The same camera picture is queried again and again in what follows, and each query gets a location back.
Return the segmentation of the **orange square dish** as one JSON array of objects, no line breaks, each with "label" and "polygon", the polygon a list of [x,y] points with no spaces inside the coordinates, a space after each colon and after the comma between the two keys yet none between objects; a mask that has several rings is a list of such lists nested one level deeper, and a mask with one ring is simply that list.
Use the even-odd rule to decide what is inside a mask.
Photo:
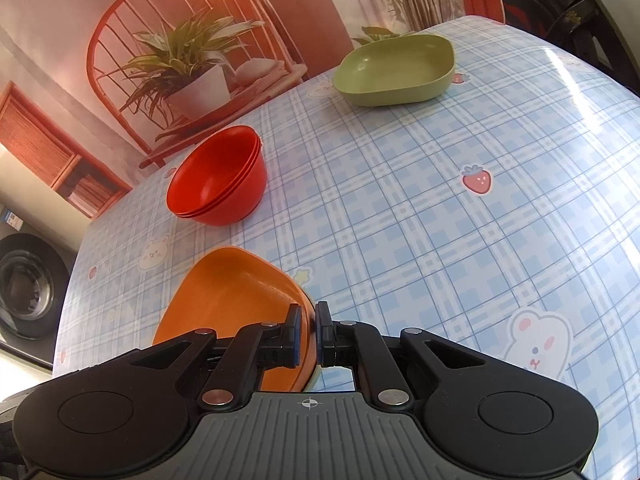
[{"label": "orange square dish", "polygon": [[300,364],[265,372],[262,391],[303,391],[316,368],[314,307],[292,278],[266,260],[239,247],[213,250],[182,280],[160,319],[154,344],[198,328],[233,337],[245,325],[285,321],[288,307],[299,304]]}]

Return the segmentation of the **red bowl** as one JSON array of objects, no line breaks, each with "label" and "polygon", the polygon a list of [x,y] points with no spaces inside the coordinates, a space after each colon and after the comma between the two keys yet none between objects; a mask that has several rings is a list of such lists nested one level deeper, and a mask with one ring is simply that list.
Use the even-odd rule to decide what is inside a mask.
[{"label": "red bowl", "polygon": [[186,156],[170,180],[166,205],[179,218],[228,226],[259,205],[266,184],[262,139],[249,126],[232,126]]}]

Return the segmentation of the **green square dish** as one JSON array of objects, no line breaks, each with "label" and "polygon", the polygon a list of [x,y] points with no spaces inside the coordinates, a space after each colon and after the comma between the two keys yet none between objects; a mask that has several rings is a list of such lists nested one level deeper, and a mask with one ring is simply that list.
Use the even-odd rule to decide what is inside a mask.
[{"label": "green square dish", "polygon": [[337,67],[333,85],[357,106],[412,104],[441,96],[455,72],[456,55],[448,39],[415,34],[353,50]]}]

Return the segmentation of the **blue plaid tablecloth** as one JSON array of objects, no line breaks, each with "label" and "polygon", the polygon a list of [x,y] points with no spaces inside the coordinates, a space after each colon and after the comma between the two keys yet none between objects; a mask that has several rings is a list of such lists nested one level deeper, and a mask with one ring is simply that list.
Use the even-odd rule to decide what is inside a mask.
[{"label": "blue plaid tablecloth", "polygon": [[422,327],[542,370],[525,333],[570,331],[559,378],[596,408],[593,479],[639,474],[639,100],[559,48],[486,18],[436,27],[456,52],[440,98],[346,102],[321,74],[243,117],[268,172],[234,226],[165,204],[172,158],[82,240],[53,370],[147,347],[218,246],[290,274],[336,318]]}]

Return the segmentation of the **grey washing machine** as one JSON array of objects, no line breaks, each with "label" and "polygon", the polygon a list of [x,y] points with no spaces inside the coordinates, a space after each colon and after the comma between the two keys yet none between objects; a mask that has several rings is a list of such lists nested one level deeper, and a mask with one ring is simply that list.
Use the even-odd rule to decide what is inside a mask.
[{"label": "grey washing machine", "polygon": [[1,207],[1,348],[52,370],[76,254]]}]

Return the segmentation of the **printed fabric backdrop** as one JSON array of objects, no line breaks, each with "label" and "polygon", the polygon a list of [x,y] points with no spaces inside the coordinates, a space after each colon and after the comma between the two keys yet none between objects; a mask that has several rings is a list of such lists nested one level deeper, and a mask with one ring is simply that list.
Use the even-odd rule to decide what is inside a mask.
[{"label": "printed fabric backdrop", "polygon": [[1,0],[1,145],[93,218],[371,41],[502,0]]}]

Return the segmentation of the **black exercise bike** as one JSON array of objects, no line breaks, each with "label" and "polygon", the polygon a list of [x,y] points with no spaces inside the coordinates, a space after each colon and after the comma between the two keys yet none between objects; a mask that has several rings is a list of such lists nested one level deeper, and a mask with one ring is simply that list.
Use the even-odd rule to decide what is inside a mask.
[{"label": "black exercise bike", "polygon": [[600,0],[502,0],[506,22],[577,56],[639,92],[639,62]]}]

